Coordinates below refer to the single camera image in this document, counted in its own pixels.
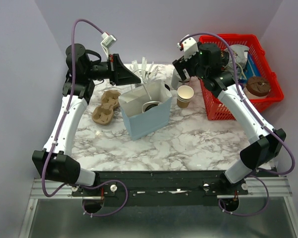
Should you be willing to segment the black coffee cup lid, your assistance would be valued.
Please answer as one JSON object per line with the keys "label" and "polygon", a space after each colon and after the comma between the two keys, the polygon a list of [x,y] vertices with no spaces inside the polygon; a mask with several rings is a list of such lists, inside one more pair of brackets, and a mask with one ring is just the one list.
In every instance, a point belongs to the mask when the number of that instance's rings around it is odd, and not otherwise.
{"label": "black coffee cup lid", "polygon": [[142,113],[156,107],[159,106],[161,104],[161,102],[159,101],[150,101],[150,102],[146,102],[142,105]]}

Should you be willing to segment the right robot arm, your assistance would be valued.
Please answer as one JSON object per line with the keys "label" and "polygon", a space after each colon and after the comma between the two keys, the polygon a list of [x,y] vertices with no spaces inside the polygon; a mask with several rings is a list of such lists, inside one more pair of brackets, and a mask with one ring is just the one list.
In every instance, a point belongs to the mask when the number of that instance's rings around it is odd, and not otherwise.
{"label": "right robot arm", "polygon": [[173,61],[173,65],[185,80],[197,77],[204,87],[222,102],[242,126],[249,146],[240,152],[240,158],[223,174],[219,190],[230,194],[236,183],[243,180],[262,164],[275,158],[286,138],[282,129],[274,129],[255,109],[248,98],[239,94],[233,75],[224,71],[221,49],[214,43],[200,43],[188,38],[179,44],[184,55]]}

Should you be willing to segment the blue paper bag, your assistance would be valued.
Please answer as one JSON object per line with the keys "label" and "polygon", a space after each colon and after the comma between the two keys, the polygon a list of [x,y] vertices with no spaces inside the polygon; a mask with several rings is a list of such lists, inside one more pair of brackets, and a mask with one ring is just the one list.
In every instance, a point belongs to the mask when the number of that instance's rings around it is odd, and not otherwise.
{"label": "blue paper bag", "polygon": [[[123,122],[132,140],[168,125],[172,94],[164,85],[164,81],[157,79],[119,96]],[[142,105],[150,101],[161,104],[142,113]]]}

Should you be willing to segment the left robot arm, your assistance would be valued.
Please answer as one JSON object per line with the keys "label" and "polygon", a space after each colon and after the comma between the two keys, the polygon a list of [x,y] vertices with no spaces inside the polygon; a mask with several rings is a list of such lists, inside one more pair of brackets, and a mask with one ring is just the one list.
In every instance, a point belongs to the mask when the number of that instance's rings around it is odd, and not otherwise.
{"label": "left robot arm", "polygon": [[96,173],[81,168],[70,153],[80,118],[86,110],[94,81],[109,79],[116,86],[140,83],[140,78],[127,69],[118,54],[111,54],[106,61],[91,61],[89,55],[99,57],[82,44],[66,49],[68,72],[62,91],[62,105],[53,132],[42,150],[35,150],[32,161],[42,179],[83,185],[90,196],[100,191]]}

